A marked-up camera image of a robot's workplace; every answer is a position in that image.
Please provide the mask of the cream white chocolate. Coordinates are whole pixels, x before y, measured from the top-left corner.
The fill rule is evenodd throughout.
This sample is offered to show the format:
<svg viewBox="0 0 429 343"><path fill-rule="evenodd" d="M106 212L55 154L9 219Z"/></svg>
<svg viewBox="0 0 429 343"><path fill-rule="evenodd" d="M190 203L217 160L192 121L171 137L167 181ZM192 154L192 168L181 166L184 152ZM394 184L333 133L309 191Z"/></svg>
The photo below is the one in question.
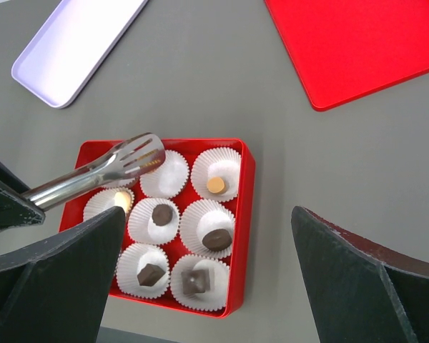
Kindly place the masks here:
<svg viewBox="0 0 429 343"><path fill-rule="evenodd" d="M114 195L114 205L121 207L127 213L132 203L132 196L128 191L116 192Z"/></svg>

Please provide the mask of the caramel round chocolate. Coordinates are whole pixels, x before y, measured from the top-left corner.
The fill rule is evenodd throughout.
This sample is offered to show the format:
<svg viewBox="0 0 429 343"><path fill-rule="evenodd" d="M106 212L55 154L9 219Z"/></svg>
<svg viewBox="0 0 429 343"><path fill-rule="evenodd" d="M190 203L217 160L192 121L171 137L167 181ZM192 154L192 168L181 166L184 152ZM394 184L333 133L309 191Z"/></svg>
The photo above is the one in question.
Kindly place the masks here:
<svg viewBox="0 0 429 343"><path fill-rule="evenodd" d="M162 163L162 155L163 153L159 150L151 151L138 158L136 163L141 169L159 166Z"/></svg>

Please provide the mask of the metal tongs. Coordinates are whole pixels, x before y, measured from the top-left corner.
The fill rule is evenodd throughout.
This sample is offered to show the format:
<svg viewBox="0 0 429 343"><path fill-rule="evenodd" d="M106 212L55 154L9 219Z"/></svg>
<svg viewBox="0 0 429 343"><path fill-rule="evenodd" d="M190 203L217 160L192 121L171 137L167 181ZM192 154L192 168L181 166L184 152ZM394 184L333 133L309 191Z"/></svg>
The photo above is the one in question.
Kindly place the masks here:
<svg viewBox="0 0 429 343"><path fill-rule="evenodd" d="M136 160L151 151L163 153L159 166L141 169ZM55 180L23 193L23 197L46 212L115 180L140 177L165 161L162 140L152 133L140 134L113 146L94 161Z"/></svg>

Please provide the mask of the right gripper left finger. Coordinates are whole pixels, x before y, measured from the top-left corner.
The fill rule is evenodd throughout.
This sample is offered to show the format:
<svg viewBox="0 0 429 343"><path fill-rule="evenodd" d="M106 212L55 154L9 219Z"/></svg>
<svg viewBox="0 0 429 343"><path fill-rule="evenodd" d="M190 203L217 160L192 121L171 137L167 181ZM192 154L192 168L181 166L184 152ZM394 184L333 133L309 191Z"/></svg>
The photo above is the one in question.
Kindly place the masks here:
<svg viewBox="0 0 429 343"><path fill-rule="evenodd" d="M95 342L122 245L111 209L0 256L0 342Z"/></svg>

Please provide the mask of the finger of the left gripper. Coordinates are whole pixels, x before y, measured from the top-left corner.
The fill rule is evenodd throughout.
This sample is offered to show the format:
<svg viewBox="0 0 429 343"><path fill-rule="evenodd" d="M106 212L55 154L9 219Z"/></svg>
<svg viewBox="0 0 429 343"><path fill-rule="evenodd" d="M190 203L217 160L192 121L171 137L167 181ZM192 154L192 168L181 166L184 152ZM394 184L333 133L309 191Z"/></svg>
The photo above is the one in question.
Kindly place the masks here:
<svg viewBox="0 0 429 343"><path fill-rule="evenodd" d="M23 197L28 190L29 187L0 162L0 232L44 222L44 212Z"/></svg>

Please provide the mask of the caramel oval chocolate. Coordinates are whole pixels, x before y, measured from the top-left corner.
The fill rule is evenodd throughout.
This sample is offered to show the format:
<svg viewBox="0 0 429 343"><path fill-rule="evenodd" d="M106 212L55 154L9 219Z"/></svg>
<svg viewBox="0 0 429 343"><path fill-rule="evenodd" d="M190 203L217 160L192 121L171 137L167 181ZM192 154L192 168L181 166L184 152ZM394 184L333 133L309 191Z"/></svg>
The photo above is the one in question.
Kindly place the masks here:
<svg viewBox="0 0 429 343"><path fill-rule="evenodd" d="M212 177L207 180L207 190L211 194L224 194L227 191L228 185L222 177Z"/></svg>

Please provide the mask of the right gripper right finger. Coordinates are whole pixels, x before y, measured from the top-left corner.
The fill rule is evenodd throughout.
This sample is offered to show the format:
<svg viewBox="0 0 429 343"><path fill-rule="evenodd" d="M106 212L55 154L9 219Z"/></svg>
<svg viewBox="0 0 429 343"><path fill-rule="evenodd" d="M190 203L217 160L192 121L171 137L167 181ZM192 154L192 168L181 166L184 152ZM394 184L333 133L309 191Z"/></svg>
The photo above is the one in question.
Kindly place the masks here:
<svg viewBox="0 0 429 343"><path fill-rule="evenodd" d="M429 342L429 263L304 207L292 234L321 342Z"/></svg>

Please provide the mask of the dark square chocolate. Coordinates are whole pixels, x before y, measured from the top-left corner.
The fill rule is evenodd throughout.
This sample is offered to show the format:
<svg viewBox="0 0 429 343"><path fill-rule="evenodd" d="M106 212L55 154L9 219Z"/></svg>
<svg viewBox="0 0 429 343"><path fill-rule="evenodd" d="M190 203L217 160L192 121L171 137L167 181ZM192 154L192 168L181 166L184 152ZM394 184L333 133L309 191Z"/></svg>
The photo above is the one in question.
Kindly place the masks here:
<svg viewBox="0 0 429 343"><path fill-rule="evenodd" d="M208 269L193 269L181 272L184 295L202 294L211 289Z"/></svg>

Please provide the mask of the dark round chocolate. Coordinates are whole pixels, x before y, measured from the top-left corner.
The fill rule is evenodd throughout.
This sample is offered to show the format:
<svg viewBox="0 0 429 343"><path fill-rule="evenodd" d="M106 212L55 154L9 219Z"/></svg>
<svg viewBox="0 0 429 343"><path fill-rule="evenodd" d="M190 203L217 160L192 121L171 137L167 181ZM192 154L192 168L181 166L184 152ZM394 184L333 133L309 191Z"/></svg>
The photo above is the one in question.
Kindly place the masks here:
<svg viewBox="0 0 429 343"><path fill-rule="evenodd" d="M168 225L173 218L173 208L168 204L158 204L152 211L152 221L158 227Z"/></svg>

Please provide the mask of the red box lid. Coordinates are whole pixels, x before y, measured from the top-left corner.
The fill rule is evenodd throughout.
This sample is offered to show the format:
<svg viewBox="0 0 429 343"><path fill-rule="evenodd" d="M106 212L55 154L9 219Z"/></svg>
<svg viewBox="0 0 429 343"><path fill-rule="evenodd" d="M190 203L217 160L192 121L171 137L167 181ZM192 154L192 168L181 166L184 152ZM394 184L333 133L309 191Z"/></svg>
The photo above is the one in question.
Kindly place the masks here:
<svg viewBox="0 0 429 343"><path fill-rule="evenodd" d="M312 108L429 73L429 1L266 1Z"/></svg>

